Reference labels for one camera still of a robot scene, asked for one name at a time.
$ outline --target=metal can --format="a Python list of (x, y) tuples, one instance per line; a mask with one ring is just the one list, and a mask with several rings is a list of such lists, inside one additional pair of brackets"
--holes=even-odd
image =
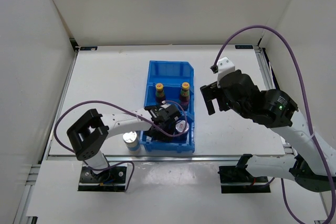
[(122, 138), (130, 152), (136, 152), (140, 150), (138, 134), (135, 131), (124, 133)]
[(176, 126), (175, 126), (175, 130), (176, 130), (177, 134), (179, 134), (179, 133), (183, 132), (185, 123), (187, 124), (187, 127), (186, 127), (183, 135), (179, 136), (180, 141), (186, 141), (186, 139), (188, 137), (188, 132), (189, 132), (189, 124), (188, 124), (188, 122), (185, 122), (184, 120), (180, 120), (176, 123)]

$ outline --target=small jar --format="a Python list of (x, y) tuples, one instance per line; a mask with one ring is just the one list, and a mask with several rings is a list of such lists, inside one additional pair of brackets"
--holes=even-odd
[(124, 143), (130, 152), (136, 153), (140, 150), (138, 134), (135, 131), (124, 133), (122, 136)]
[(155, 85), (155, 101), (157, 104), (161, 105), (163, 101), (166, 100), (166, 95), (164, 94), (163, 84), (157, 83)]
[(183, 82), (180, 91), (180, 105), (184, 110), (188, 109), (190, 101), (190, 84), (188, 82)]
[(185, 132), (183, 133), (183, 135), (178, 136), (178, 140), (179, 141), (186, 141), (187, 140), (188, 132), (189, 132), (189, 124), (188, 124), (188, 122), (185, 122), (184, 120), (180, 120), (180, 121), (178, 121), (176, 123), (175, 131), (176, 131), (177, 134), (183, 132), (185, 123), (187, 124), (187, 127), (186, 127)]

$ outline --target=yellow bottle cap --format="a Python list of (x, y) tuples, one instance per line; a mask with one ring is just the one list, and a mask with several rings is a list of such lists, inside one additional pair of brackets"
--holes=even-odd
[(183, 82), (182, 83), (182, 89), (189, 90), (190, 84), (188, 82)]
[(155, 88), (156, 88), (156, 90), (158, 90), (158, 91), (162, 91), (162, 90), (163, 90), (163, 84), (162, 84), (162, 83), (157, 83), (157, 84), (155, 85)]

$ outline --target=cable connector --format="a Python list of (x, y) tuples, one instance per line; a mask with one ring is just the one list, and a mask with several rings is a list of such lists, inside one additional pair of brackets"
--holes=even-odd
[(218, 66), (217, 65), (212, 65), (210, 67), (210, 69), (212, 70), (213, 73), (218, 73)]

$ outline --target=white table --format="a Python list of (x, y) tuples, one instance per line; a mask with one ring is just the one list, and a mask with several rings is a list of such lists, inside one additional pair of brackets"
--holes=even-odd
[[(213, 64), (220, 45), (209, 46), (102, 46), (96, 51), (79, 51), (68, 90), (62, 106), (64, 113), (71, 106), (86, 100), (104, 100), (128, 110), (143, 107), (145, 85), (150, 60), (188, 61), (194, 68), (195, 87), (195, 153), (146, 152), (139, 156), (239, 156), (243, 153), (258, 155), (284, 155), (279, 135), (241, 118), (233, 111), (207, 114), (200, 87), (217, 78), (209, 67)], [(235, 49), (228, 46), (223, 56), (229, 57), (236, 69), (251, 76), (260, 90), (264, 80), (254, 49)], [(88, 104), (67, 115), (58, 128), (63, 143), (70, 146), (66, 130), (88, 109), (99, 113), (119, 113), (101, 104)], [(121, 135), (105, 141), (102, 152), (106, 155), (130, 155)], [(52, 156), (73, 155), (55, 140), (49, 152)]]
[[(126, 193), (77, 191), (81, 162), (44, 161), (27, 215), (37, 224), (296, 224), (280, 179), (265, 194), (221, 194), (221, 162), (136, 162)], [(288, 203), (305, 223), (326, 219), (319, 193), (285, 181)]]
[[(284, 155), (280, 137), (233, 111), (207, 115), (200, 86), (216, 80), (209, 67), (220, 46), (105, 46), (79, 51), (62, 105), (64, 113), (85, 100), (104, 100), (129, 110), (143, 107), (150, 60), (188, 61), (195, 71), (195, 153), (145, 152), (131, 157), (121, 135), (108, 139), (102, 151), (109, 160), (132, 159), (135, 172), (126, 193), (77, 191), (82, 162), (53, 141), (43, 161), (28, 216), (37, 224), (145, 223), (242, 224), (296, 223), (283, 202), (280, 180), (266, 194), (221, 194), (218, 167), (235, 165), (243, 153)], [(265, 89), (253, 49), (229, 46), (223, 56)], [(118, 113), (101, 104), (79, 107), (60, 124), (60, 139), (70, 146), (66, 130), (84, 112)], [(318, 193), (286, 180), (289, 205), (306, 223), (326, 219)]]

